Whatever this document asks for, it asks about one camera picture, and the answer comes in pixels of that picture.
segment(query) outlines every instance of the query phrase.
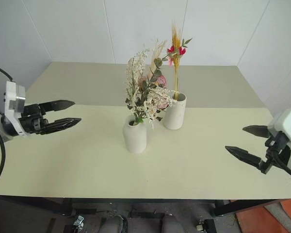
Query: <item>pink flower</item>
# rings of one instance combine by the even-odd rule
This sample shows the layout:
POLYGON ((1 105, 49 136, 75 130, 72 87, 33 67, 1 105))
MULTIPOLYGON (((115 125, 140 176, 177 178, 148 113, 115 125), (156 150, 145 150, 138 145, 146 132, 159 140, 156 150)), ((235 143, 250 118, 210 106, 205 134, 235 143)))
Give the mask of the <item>pink flower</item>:
POLYGON ((168 107, 168 102, 166 101, 165 103, 163 103, 163 104, 161 104, 161 105, 158 105, 157 106, 157 109, 161 109, 161 110, 163 110, 163 109, 165 109, 165 108, 167 108, 168 107))
POLYGON ((142 82, 143 81, 147 81, 147 76, 142 76, 139 80, 138 80, 138 86, 140 88, 142 88, 142 82))
POLYGON ((170 57, 170 58, 169 58, 169 66, 170 66, 170 67, 173 65, 173 61, 174 61, 174 60, 170 57))
POLYGON ((161 75, 157 78, 157 82, 158 84, 161 84, 163 87, 166 87, 167 85, 167 80, 165 78, 165 76, 161 75))

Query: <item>floor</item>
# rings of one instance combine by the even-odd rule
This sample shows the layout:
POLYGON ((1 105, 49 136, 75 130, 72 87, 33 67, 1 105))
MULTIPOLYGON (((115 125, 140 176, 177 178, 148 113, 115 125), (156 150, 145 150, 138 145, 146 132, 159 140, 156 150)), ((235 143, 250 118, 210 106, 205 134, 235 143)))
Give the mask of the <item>floor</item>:
POLYGON ((236 215, 242 233, 291 233, 291 199, 236 215))
MULTIPOLYGON (((96 208, 97 213, 84 216, 82 232, 97 233, 103 218, 114 215, 128 217, 133 212, 173 214, 187 233, 196 233, 199 220, 212 218, 213 204, 181 203, 78 203, 75 207, 96 208)), ((218 233, 241 233, 234 215, 214 218, 218 233)), ((62 233, 65 225, 71 225, 73 218, 55 215, 52 212, 0 200, 0 233, 62 233), (51 232, 47 231, 50 220, 55 218, 51 232)), ((159 233, 159 219, 128 218, 129 233, 159 233)))

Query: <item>white wall panel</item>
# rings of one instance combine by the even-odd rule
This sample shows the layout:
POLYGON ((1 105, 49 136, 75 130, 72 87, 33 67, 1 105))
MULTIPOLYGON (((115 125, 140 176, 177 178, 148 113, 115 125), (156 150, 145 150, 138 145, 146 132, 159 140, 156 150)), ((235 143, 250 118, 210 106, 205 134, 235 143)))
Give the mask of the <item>white wall panel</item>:
POLYGON ((193 38, 184 65, 235 66, 268 0, 189 0, 183 36, 193 38))
MULTIPOLYGON (((50 57, 21 0, 0 0, 0 67, 28 88, 50 57)), ((0 74, 0 110, 7 78, 0 74)))
POLYGON ((156 39, 168 39, 170 42, 172 22, 182 28, 186 2, 105 0, 116 63, 127 63, 129 58, 144 47, 153 47, 156 39))
POLYGON ((238 67, 262 101, 284 82, 291 72, 291 0, 270 1, 238 67))
POLYGON ((114 63, 103 0, 24 0, 53 61, 114 63))
POLYGON ((291 108, 291 73, 265 101, 265 105, 273 115, 291 108))

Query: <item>dried flower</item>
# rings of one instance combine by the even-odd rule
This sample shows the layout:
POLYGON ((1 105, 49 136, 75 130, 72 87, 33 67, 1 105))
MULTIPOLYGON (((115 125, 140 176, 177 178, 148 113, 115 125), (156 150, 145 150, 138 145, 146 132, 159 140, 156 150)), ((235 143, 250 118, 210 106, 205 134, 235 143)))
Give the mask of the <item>dried flower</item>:
MULTIPOLYGON (((158 50, 162 50, 162 44, 153 50, 154 55, 159 55, 158 50)), ((150 50, 138 52, 127 64, 126 76, 128 81, 127 98, 125 103, 135 116, 135 123, 142 123, 144 118, 148 118, 153 125, 155 119, 161 120, 157 113, 161 109, 172 105, 173 99, 170 93, 174 92, 166 89, 166 78, 162 75, 160 66, 162 60, 154 58, 155 69, 151 73, 144 75, 145 59, 150 50)))
POLYGON ((185 54, 187 46, 191 39, 184 41, 182 39, 181 43, 181 36, 180 31, 177 30, 176 26, 173 24, 172 26, 172 46, 170 49, 167 49, 167 55, 169 57, 169 65, 171 66, 172 63, 175 65, 175 100, 178 100, 178 68, 180 65, 180 58, 185 54))

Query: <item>eucalyptus leaf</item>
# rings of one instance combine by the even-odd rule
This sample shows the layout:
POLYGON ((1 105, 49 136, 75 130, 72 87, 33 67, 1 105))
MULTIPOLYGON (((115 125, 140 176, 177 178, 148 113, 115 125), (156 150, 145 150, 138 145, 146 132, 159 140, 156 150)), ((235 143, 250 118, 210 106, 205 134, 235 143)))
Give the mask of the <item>eucalyptus leaf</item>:
POLYGON ((154 83, 154 82, 156 82, 156 81, 157 81, 157 79, 158 79, 158 77, 156 77, 156 76, 153 76, 153 77, 152 77, 152 79, 150 80, 150 82, 151 82, 151 83, 154 83))
POLYGON ((142 120, 142 118, 141 118, 141 117, 138 117, 138 118, 137 118, 137 122, 138 122, 138 123, 143 123, 143 122, 144 122, 144 120, 142 120))
POLYGON ((189 40, 187 40, 184 44, 186 45, 186 44, 189 43, 191 40, 192 40, 192 38, 189 39, 189 40))
POLYGON ((154 74, 153 74, 155 77, 159 77, 159 76, 162 76, 162 72, 159 70, 159 69, 157 69, 155 72, 154 72, 154 74))
POLYGON ((154 89, 154 88, 156 88, 157 86, 154 84, 154 83, 151 83, 150 84, 150 88, 152 88, 152 89, 154 89))
POLYGON ((142 89, 145 91, 146 90, 146 87, 147 87, 147 84, 146 84, 146 81, 143 81, 142 82, 142 89))
POLYGON ((163 62, 161 58, 158 57, 154 59, 154 64, 156 65, 157 68, 159 68, 163 64, 163 62))

